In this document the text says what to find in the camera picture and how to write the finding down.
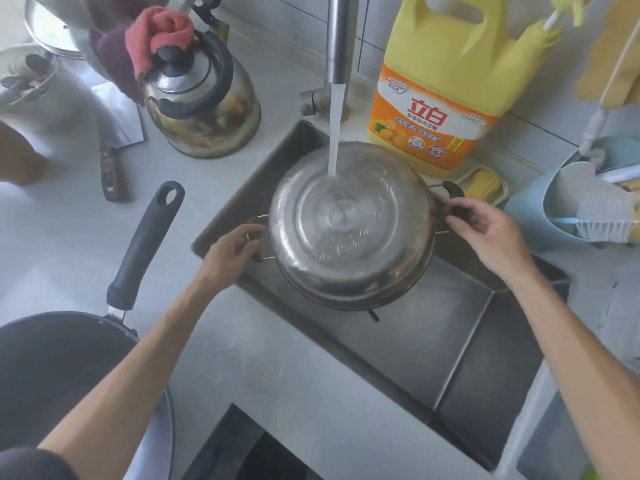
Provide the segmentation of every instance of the knife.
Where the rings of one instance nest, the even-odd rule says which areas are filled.
[[[116,150],[144,141],[138,105],[112,82],[92,87],[100,138],[102,193],[110,202],[129,200],[122,165]]]

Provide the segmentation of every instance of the yellow bottle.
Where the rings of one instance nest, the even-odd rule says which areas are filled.
[[[519,39],[507,33],[508,0],[460,0],[482,23],[404,0],[391,31],[369,138],[434,177],[455,169],[522,94],[558,30],[543,21]]]

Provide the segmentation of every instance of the stainless steel sink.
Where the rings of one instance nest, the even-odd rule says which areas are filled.
[[[220,236],[268,214],[285,172],[328,145],[300,122],[193,243],[203,257]],[[536,264],[566,299],[569,278]],[[453,233],[407,294],[375,310],[340,312],[295,290],[274,260],[250,263],[240,287],[274,310],[457,448],[492,470],[542,361],[524,313],[505,284]]]

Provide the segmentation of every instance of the running water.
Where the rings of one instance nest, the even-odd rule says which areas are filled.
[[[340,122],[346,84],[331,83],[331,109],[329,110],[329,176],[335,177],[338,165],[338,142],[340,142]]]

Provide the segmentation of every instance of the orange label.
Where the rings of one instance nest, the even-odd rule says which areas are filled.
[[[404,153],[449,171],[498,119],[437,95],[383,64],[369,129]]]

